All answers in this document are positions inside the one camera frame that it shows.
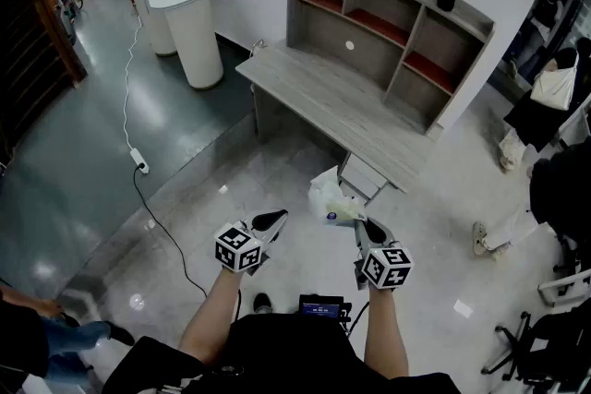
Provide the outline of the grey wooden desk with shelves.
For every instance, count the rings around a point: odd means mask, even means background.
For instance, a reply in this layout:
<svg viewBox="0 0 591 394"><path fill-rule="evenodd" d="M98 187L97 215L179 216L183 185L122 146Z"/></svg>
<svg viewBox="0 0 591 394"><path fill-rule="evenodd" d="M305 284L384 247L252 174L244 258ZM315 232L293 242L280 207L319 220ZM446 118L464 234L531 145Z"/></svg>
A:
<svg viewBox="0 0 591 394"><path fill-rule="evenodd" d="M253 86L262 136L288 108L345 149L355 191L370 169L406 192L494 32L462 0L451 12L437 0L287 0L285 38L237 70Z"/></svg>

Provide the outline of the person's left forearm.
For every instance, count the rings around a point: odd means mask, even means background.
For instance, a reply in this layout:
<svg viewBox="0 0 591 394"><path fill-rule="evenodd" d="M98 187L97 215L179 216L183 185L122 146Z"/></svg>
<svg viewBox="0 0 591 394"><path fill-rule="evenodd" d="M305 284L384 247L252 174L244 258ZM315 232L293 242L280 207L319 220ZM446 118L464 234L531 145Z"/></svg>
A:
<svg viewBox="0 0 591 394"><path fill-rule="evenodd" d="M222 269L209 295L191 318L179 342L179 350L212 365L221 355L233 323L241 272Z"/></svg>

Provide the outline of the white metal frame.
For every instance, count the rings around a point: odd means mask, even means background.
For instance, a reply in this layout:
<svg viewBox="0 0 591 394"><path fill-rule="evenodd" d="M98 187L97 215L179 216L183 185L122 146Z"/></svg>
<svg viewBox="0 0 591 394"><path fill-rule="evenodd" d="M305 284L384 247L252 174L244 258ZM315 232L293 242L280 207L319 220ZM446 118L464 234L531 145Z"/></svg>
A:
<svg viewBox="0 0 591 394"><path fill-rule="evenodd" d="M537 293L542 303L550 308L584 302L591 297L591 269L541 283L537 286Z"/></svg>

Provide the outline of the dark brown wooden furniture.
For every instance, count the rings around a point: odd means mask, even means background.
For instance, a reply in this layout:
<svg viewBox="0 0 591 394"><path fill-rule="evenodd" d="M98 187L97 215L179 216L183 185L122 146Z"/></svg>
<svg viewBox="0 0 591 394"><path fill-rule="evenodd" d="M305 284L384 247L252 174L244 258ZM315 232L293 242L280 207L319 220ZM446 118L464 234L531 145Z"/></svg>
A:
<svg viewBox="0 0 591 394"><path fill-rule="evenodd" d="M0 166L49 105L87 76L57 0L0 0Z"/></svg>

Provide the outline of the white pedestal table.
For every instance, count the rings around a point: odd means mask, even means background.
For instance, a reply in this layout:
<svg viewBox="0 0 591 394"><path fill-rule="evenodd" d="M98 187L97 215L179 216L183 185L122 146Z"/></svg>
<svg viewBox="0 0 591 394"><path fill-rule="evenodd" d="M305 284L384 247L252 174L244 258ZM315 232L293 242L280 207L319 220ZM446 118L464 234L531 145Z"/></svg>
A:
<svg viewBox="0 0 591 394"><path fill-rule="evenodd" d="M153 51L177 54L187 82L196 90L223 78L210 0L134 0Z"/></svg>

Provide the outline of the person's black shirt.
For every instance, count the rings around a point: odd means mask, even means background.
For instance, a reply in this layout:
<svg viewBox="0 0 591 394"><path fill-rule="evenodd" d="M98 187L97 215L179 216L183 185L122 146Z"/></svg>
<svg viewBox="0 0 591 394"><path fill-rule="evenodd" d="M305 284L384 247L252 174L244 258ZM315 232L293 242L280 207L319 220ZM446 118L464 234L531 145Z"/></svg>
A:
<svg viewBox="0 0 591 394"><path fill-rule="evenodd" d="M138 340L102 394L461 394L443 373L389 379L362 362L334 319L248 315L211 366L150 337Z"/></svg>

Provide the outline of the black office chair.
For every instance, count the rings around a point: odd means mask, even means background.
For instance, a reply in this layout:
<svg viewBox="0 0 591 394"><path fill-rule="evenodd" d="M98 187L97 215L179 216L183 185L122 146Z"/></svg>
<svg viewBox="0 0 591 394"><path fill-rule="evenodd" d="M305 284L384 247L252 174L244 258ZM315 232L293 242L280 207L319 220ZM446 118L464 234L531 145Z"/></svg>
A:
<svg viewBox="0 0 591 394"><path fill-rule="evenodd" d="M536 323L524 311L516 334L502 325L495 332L505 337L507 350L496 364L484 366L481 375L490 376L508 365L501 379L516 379L533 394L591 394L591 298Z"/></svg>
<svg viewBox="0 0 591 394"><path fill-rule="evenodd" d="M561 246L561 263L553 267L554 273L572 276L591 269L591 240L577 242L563 234L556 236Z"/></svg>

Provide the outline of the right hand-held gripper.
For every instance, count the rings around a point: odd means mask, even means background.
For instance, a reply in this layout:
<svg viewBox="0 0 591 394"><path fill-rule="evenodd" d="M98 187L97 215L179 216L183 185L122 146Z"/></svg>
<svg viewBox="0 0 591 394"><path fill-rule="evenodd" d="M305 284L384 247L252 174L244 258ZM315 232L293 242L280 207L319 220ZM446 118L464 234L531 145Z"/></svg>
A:
<svg viewBox="0 0 591 394"><path fill-rule="evenodd" d="M401 287L414 268L410 251L395 246L397 240L392 231L373 218L355 220L356 246L359 250L355 262L355 278L358 290L372 286L378 290Z"/></svg>

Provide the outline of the white power strip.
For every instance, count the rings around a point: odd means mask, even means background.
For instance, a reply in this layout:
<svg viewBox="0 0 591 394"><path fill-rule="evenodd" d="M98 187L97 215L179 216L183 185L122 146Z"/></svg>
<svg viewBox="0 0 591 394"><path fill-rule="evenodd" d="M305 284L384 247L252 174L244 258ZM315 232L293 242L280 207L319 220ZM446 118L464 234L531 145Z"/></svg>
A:
<svg viewBox="0 0 591 394"><path fill-rule="evenodd" d="M141 173L148 174L150 172L150 166L145 161L145 159L143 158L143 156L141 155L139 150L137 148L132 148L129 153L130 153L132 160L134 161L134 163L136 165L136 168Z"/></svg>

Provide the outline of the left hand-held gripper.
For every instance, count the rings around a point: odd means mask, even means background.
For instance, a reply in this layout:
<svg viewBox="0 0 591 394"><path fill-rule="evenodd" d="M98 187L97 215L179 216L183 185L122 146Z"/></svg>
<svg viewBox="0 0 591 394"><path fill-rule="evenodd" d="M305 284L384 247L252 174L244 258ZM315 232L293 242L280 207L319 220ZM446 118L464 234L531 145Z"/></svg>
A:
<svg viewBox="0 0 591 394"><path fill-rule="evenodd" d="M288 219L286 209L248 214L226 223L214 236L214 257L225 269L253 275L270 257L268 250Z"/></svg>

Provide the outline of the person's right forearm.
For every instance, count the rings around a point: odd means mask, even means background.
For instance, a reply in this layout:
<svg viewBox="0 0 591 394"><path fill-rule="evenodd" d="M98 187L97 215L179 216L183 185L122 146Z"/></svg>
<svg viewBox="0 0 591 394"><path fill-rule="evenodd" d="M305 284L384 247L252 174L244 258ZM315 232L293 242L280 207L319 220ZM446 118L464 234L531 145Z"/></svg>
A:
<svg viewBox="0 0 591 394"><path fill-rule="evenodd" d="M387 379L409 376L392 292L369 287L365 364Z"/></svg>

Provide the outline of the white tissues pack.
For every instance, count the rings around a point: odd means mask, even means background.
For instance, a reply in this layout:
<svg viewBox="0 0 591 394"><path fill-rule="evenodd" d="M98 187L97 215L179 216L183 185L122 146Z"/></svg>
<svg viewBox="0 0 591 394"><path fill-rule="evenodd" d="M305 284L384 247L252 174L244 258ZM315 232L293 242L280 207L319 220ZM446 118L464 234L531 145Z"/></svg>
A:
<svg viewBox="0 0 591 394"><path fill-rule="evenodd" d="M345 195L341 189L337 166L310 181L308 202L311 213L326 225L353 226L356 221L367 220L361 200Z"/></svg>

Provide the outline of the black chest-mounted screen device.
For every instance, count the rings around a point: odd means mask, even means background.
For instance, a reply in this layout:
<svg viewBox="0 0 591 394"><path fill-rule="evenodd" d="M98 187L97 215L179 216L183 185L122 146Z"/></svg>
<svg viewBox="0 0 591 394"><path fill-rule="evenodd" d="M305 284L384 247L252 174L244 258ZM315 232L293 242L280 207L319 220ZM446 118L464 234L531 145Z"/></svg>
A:
<svg viewBox="0 0 591 394"><path fill-rule="evenodd" d="M306 316L325 316L339 322L349 322L352 304L342 296L301 294L298 313Z"/></svg>

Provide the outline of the white shoulder bag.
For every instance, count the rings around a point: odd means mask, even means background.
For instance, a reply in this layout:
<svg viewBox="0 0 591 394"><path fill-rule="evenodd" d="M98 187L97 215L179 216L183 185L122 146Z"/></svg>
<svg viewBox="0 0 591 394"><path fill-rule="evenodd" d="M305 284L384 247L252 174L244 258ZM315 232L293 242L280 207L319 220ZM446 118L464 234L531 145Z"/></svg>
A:
<svg viewBox="0 0 591 394"><path fill-rule="evenodd" d="M531 99L546 107L567 111L572 101L578 62L579 54L571 67L542 71L535 80Z"/></svg>

